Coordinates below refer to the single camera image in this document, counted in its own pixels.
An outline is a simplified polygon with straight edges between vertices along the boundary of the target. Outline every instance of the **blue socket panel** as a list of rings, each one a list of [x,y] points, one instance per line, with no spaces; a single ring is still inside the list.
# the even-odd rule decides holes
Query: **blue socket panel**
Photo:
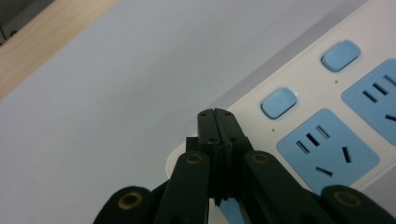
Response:
[[[379,158],[329,109],[321,109],[277,144],[278,151],[316,193],[350,186]]]
[[[342,94],[343,101],[396,146],[396,60],[388,59]]]

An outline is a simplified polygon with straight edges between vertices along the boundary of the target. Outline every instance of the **white power strip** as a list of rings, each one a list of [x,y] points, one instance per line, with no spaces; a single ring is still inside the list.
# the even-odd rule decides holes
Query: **white power strip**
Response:
[[[381,67],[385,66],[381,64],[386,60],[396,59],[395,10],[396,1],[394,0],[366,3],[228,108],[235,114],[253,148],[267,151],[276,156],[304,188],[312,189],[312,186],[315,186],[315,183],[310,182],[309,176],[317,172],[318,175],[323,175],[323,180],[330,179],[330,184],[339,183],[364,190],[392,168],[395,168],[396,144],[394,143],[395,139],[392,138],[395,138],[394,134],[396,133],[396,121],[394,120],[396,117],[396,66],[394,66],[396,61],[390,60],[391,65],[385,69],[386,71]],[[350,45],[340,45],[344,41]],[[338,58],[335,57],[334,59],[332,54],[338,55]],[[379,87],[375,80],[367,80],[370,79],[368,74],[372,71],[383,73],[379,79],[386,79],[385,81],[382,79],[378,81]],[[383,132],[379,131],[384,129],[383,126],[378,130],[375,124],[370,123],[370,121],[367,122],[367,118],[358,115],[353,108],[343,101],[343,93],[360,80],[364,80],[363,84],[368,85],[367,88],[372,93],[367,95],[367,92],[363,90],[359,97],[368,97],[368,100],[370,100],[370,96],[386,97],[387,99],[384,107],[379,107],[379,110],[384,108],[387,110],[383,119],[386,119],[385,122],[388,125],[386,125],[384,131],[390,133],[388,138]],[[291,98],[295,97],[295,99],[288,102],[288,94],[290,93],[289,96]],[[270,111],[266,111],[267,115],[262,109],[263,102],[269,102],[268,104],[270,104],[268,107]],[[326,133],[328,132],[326,128],[324,128],[325,130],[320,129],[323,128],[320,127],[320,123],[328,121],[326,116],[322,116],[320,121],[313,120],[317,117],[315,115],[323,109],[327,112],[330,111],[340,122],[344,123],[353,133],[353,136],[363,142],[367,150],[353,148],[359,146],[359,144],[356,145],[355,140],[348,137],[347,139],[335,139],[336,142],[341,144],[336,150],[339,150],[340,158],[344,161],[338,161],[335,157],[323,159],[324,156],[328,157],[328,155],[320,155],[320,152],[314,152],[315,149],[323,150],[321,147],[326,145],[323,139],[332,137],[332,133]],[[309,123],[307,125],[313,125],[316,122],[318,125],[315,127],[318,127],[318,133],[307,132],[305,134],[305,130],[309,129],[309,127],[303,125],[303,123],[306,124],[306,121]],[[339,126],[335,125],[335,130],[339,130]],[[305,139],[300,142],[296,138],[297,135]],[[299,164],[295,164],[302,161],[290,159],[294,155],[288,156],[289,152],[287,150],[285,152],[285,150],[280,149],[279,142],[287,138],[291,142],[294,141],[293,149],[297,150],[302,157],[311,156],[306,154],[319,153],[318,164],[315,165],[315,161],[312,161],[316,159],[308,160],[308,163],[312,166],[309,168],[312,169],[312,174],[306,173],[306,167],[300,169]],[[184,150],[185,146],[183,144],[170,155],[167,163],[168,174],[172,172],[177,156]],[[340,162],[346,163],[341,167],[341,170],[334,171],[329,170],[331,168],[326,168],[326,166],[338,166]],[[356,163],[358,163],[358,166],[354,166],[354,168],[362,172],[346,175],[341,180],[338,179],[339,173],[343,173],[342,169],[346,169],[347,172],[348,167],[356,165]],[[393,201],[396,201],[396,197],[392,193],[393,190],[389,189],[388,193],[393,197]],[[375,197],[374,200],[382,205],[382,202]],[[392,208],[385,208],[396,216],[396,211]]]

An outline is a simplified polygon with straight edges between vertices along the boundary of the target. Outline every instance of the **blue power outlet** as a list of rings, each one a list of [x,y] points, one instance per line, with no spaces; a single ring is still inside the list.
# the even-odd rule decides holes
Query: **blue power outlet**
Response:
[[[277,149],[317,194],[330,185],[349,186],[379,158],[329,109],[321,109],[277,143]]]
[[[342,94],[370,126],[396,146],[396,60],[388,59]]]

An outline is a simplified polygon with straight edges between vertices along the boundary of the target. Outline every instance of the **power strip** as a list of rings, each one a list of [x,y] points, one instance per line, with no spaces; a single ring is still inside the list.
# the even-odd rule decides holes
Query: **power strip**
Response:
[[[395,10],[369,1],[228,108],[304,188],[363,190],[395,167]]]

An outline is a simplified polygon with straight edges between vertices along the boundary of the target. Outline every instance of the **blue switch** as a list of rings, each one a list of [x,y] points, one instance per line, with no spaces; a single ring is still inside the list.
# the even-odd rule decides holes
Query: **blue switch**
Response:
[[[272,92],[262,102],[262,112],[269,119],[277,119],[297,103],[297,97],[288,88]]]
[[[326,52],[321,58],[321,62],[330,71],[339,72],[357,59],[359,55],[361,55],[359,47],[350,40],[344,40]]]

